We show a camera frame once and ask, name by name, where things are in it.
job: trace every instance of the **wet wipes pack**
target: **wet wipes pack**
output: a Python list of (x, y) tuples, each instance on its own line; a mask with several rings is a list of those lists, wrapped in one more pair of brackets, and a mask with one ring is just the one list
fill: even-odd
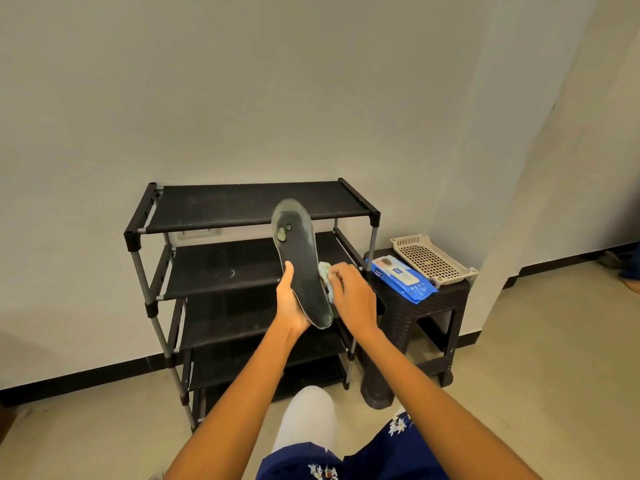
[(373, 259), (373, 274), (412, 303), (420, 303), (438, 290), (427, 278), (393, 256)]

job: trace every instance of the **beige plastic tray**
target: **beige plastic tray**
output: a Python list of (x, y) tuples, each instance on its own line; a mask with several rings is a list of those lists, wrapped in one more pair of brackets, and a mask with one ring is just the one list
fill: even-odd
[(464, 267), (431, 243), (428, 235), (415, 234), (391, 239), (394, 251), (416, 271), (422, 273), (436, 288), (459, 283), (478, 274)]

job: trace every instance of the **hand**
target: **hand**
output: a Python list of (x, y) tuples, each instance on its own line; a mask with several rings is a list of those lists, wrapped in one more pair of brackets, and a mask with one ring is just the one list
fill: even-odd
[(357, 341), (378, 330), (376, 294), (364, 281), (356, 266), (344, 262), (331, 266), (329, 281), (333, 288), (333, 304)]
[(291, 281), (293, 279), (293, 265), (290, 261), (284, 263), (285, 269), (280, 284), (276, 288), (276, 295), (278, 298), (278, 311), (276, 312), (276, 318), (274, 324), (282, 324), (293, 335), (293, 338), (297, 340), (302, 332), (309, 327), (309, 320), (303, 313), (298, 299), (293, 294), (291, 289)]

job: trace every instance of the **black shoe rack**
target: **black shoe rack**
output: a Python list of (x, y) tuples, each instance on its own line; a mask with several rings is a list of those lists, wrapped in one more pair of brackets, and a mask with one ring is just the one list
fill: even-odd
[[(147, 316), (193, 431), (240, 373), (272, 322), (282, 268), (271, 238), (176, 247), (169, 233), (268, 224), (273, 209), (285, 198), (299, 201), (314, 220), (334, 219), (332, 231), (316, 233), (320, 260), (352, 262), (363, 273), (370, 272), (371, 265), (338, 229), (338, 220), (369, 217), (371, 255), (380, 212), (342, 178), (331, 182), (164, 187), (152, 182), (124, 232)], [(149, 283), (139, 254), (141, 236), (156, 233), (164, 235), (164, 249)], [(175, 304), (165, 336), (157, 315), (158, 302), (167, 300), (175, 300)], [(331, 327), (311, 327), (299, 339), (274, 400), (295, 395), (308, 385), (342, 382), (349, 388), (356, 343), (335, 309), (334, 315)], [(342, 353), (348, 359), (346, 368), (339, 356)], [(182, 377), (175, 368), (180, 361)]]

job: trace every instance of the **tiled floor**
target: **tiled floor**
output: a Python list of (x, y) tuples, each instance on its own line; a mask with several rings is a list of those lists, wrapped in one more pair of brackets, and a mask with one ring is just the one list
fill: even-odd
[[(446, 389), (546, 479), (638, 478), (640, 295), (593, 263), (503, 291)], [(433, 351), (416, 332), (409, 355)], [(373, 411), (358, 389), (329, 388), (338, 454), (368, 441), (398, 404)], [(244, 475), (269, 452), (287, 401), (273, 404)], [(142, 479), (189, 437), (164, 371), (25, 406), (0, 446), (0, 478)]]

